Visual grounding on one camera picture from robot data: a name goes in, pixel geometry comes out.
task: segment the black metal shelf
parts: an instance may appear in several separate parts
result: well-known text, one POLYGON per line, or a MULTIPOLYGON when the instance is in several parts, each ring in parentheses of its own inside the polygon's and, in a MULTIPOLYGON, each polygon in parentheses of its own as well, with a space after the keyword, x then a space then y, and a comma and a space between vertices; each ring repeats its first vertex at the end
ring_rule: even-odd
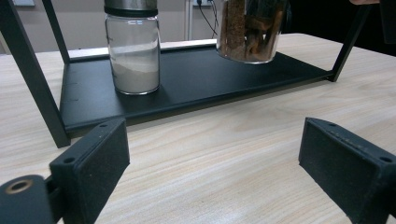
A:
POLYGON ((58 109, 12 0, 0 1, 2 32, 57 147, 114 118, 128 124, 173 116, 213 105, 284 90, 307 82, 336 81, 371 6, 361 6, 331 71, 277 53, 253 65, 221 58, 214 46, 163 50, 161 86, 147 95, 114 89, 108 56, 71 59, 50 0, 42 0, 62 58, 64 84, 58 109))

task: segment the glass jar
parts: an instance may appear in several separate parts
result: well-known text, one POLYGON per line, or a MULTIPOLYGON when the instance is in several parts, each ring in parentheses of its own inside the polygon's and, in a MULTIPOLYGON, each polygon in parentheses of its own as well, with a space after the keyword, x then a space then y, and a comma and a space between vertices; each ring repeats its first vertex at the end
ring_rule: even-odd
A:
POLYGON ((243 63, 271 62, 287 3, 287 0, 223 0, 218 54, 243 63))
POLYGON ((160 86, 158 10, 140 9, 105 7, 113 81, 126 94, 146 94, 160 86))

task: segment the black tray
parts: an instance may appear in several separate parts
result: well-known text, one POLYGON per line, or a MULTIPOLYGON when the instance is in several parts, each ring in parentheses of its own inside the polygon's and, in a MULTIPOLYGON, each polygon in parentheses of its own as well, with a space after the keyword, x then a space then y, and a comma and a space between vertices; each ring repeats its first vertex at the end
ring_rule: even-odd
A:
POLYGON ((98 58, 65 66, 61 115, 66 131, 75 133, 112 118, 139 123, 331 74, 281 53, 270 63, 246 64, 221 58, 214 46, 169 49, 161 53, 160 88, 126 95, 115 91, 109 59, 98 58))

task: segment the cable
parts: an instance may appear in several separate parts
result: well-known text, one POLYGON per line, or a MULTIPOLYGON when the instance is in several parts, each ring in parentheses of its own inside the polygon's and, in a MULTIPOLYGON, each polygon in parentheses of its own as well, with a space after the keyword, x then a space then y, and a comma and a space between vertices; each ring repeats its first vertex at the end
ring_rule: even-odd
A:
POLYGON ((208 0, 210 4, 212 4, 213 7, 213 14, 215 15, 215 30, 216 30, 216 25, 219 27, 219 21, 218 21, 218 9, 216 8, 216 3, 214 0, 208 0))
POLYGON ((198 0, 197 3, 198 3, 198 7, 199 7, 199 9, 200 9, 202 15, 204 16, 204 18, 205 18, 207 24, 210 26, 210 29, 213 31, 213 34, 217 35, 218 33, 216 33, 216 30, 213 29, 212 25, 211 25, 210 22, 207 20, 207 18, 206 18, 206 16, 205 16, 204 12, 203 12, 202 9, 201 9, 202 0, 198 0))

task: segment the wood grain surface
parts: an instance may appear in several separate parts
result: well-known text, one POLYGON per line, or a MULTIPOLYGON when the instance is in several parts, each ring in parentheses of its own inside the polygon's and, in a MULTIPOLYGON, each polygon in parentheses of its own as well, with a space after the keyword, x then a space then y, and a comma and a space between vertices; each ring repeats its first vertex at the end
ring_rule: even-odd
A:
MULTIPOLYGON (((340 48, 301 34, 278 43, 278 51, 328 70, 340 48)), ((61 55, 37 58, 59 105, 61 55)), ((128 127, 131 165, 97 223, 349 223, 298 164, 305 117, 396 154, 396 58, 354 48, 336 83, 128 127)), ((12 56, 0 56, 0 184, 49 176, 49 163, 65 150, 56 148, 12 56)))

